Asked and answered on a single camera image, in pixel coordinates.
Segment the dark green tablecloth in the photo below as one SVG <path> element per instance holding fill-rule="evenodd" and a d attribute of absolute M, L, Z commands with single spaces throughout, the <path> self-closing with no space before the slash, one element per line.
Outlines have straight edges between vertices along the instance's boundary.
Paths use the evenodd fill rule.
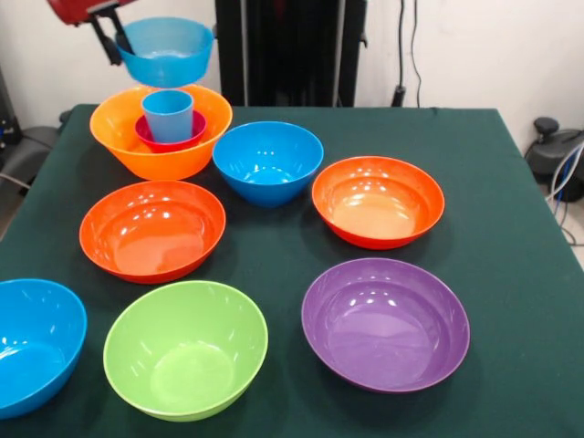
<path fill-rule="evenodd" d="M 63 391 L 26 417 L 0 422 L 0 437 L 584 436 L 584 276 L 493 110 L 236 109 L 235 125 L 288 120 L 312 130 L 325 145 L 324 164 L 359 154 L 413 162 L 443 187 L 444 217 L 407 247 L 361 250 L 328 230 L 306 194 L 275 210 L 257 208 L 210 164 L 191 181 L 221 199 L 228 225 L 189 278 L 225 282 L 262 308 L 266 362 L 245 395 L 208 420 L 162 422 L 131 408 L 108 385 L 101 353 L 114 319 L 153 287 L 102 272 L 79 248 L 90 206 L 138 181 L 92 139 L 93 109 L 75 108 L 0 244 L 0 279 L 43 277 L 79 294 L 87 341 Z M 451 379 L 412 394 L 374 394 L 312 353 L 300 327 L 308 285 L 363 256 L 428 269 L 462 300 L 472 344 Z"/>

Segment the black stand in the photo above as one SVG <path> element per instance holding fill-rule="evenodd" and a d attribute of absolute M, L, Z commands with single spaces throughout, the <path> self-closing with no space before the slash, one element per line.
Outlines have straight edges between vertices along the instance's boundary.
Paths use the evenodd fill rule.
<path fill-rule="evenodd" d="M 215 0 L 232 105 L 354 105 L 365 0 Z"/>

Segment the orange bowl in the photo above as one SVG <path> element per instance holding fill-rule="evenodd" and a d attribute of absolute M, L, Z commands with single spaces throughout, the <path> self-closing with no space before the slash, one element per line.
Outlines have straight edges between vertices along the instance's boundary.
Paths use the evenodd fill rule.
<path fill-rule="evenodd" d="M 136 121 L 142 116 L 141 101 L 156 91 L 137 87 L 122 91 L 99 105 L 91 116 L 93 137 L 126 166 L 145 180 L 182 180 L 198 173 L 211 160 L 213 147 L 233 118 L 229 102 L 219 93 L 199 85 L 182 88 L 194 98 L 207 127 L 199 143 L 181 151 L 154 153 L 136 133 Z"/>
<path fill-rule="evenodd" d="M 440 185 L 416 166 L 388 157 L 335 162 L 312 186 L 312 201 L 340 238 L 368 249 L 409 244 L 440 219 Z"/>
<path fill-rule="evenodd" d="M 97 202 L 79 229 L 85 255 L 125 280 L 175 280 L 211 254 L 225 229 L 225 210 L 203 187 L 182 181 L 128 185 Z"/>

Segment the plastic bowl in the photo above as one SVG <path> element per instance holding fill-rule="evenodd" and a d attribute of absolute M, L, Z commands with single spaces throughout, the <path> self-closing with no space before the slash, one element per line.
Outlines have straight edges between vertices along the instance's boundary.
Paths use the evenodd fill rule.
<path fill-rule="evenodd" d="M 437 277 L 389 258 L 362 258 L 319 276 L 302 303 L 310 347 L 339 376 L 379 392 L 428 388 L 463 362 L 470 327 Z"/>
<path fill-rule="evenodd" d="M 276 207 L 308 185 L 323 155 L 312 132 L 281 121 L 259 121 L 227 132 L 217 142 L 213 160 L 249 203 Z"/>
<path fill-rule="evenodd" d="M 89 260 L 114 276 L 155 284 L 192 272 L 224 229 L 225 210 L 203 187 L 151 181 L 123 187 L 91 207 L 79 241 Z"/>
<path fill-rule="evenodd" d="M 75 369 L 88 319 L 79 298 L 52 281 L 0 283 L 0 420 L 45 404 Z"/>
<path fill-rule="evenodd" d="M 182 151 L 183 149 L 192 148 L 195 146 L 201 137 L 203 137 L 204 130 L 207 127 L 207 120 L 199 111 L 193 111 L 193 134 L 189 140 L 178 141 L 176 143 L 157 143 L 152 137 L 150 127 L 146 116 L 142 116 L 136 122 L 136 133 L 141 141 L 148 145 L 154 153 L 165 153 Z"/>
<path fill-rule="evenodd" d="M 130 75 L 151 87 L 175 89 L 207 71 L 213 32 L 195 21 L 155 17 L 124 27 L 135 55 L 118 46 Z"/>
<path fill-rule="evenodd" d="M 122 91 L 93 112 L 89 127 L 93 137 L 126 166 L 145 180 L 181 180 L 195 175 L 211 160 L 213 146 L 231 123 L 233 112 L 223 96 L 205 87 L 183 88 L 195 101 L 196 110 L 207 120 L 199 144 L 177 152 L 154 153 L 140 141 L 136 121 L 142 116 L 141 101 L 154 89 L 138 87 Z"/>
<path fill-rule="evenodd" d="M 368 249 L 407 245 L 444 211 L 442 189 L 428 173 L 387 157 L 331 164 L 314 181 L 312 201 L 333 232 Z"/>
<path fill-rule="evenodd" d="M 192 422 L 237 400 L 266 352 L 266 321 L 249 297 L 221 283 L 185 281 L 123 311 L 106 338 L 103 365 L 113 390 L 133 407 Z"/>

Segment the dark orange bowl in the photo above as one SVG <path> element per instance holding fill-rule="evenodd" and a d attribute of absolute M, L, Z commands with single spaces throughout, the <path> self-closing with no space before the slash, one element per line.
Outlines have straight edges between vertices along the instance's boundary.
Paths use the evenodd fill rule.
<path fill-rule="evenodd" d="M 110 193 L 79 229 L 85 255 L 134 283 L 186 276 L 211 254 L 225 229 L 225 210 L 203 187 L 147 181 Z"/>
<path fill-rule="evenodd" d="M 440 185 L 416 166 L 388 157 L 353 157 L 322 171 L 312 202 L 340 238 L 368 249 L 417 239 L 440 220 Z"/>

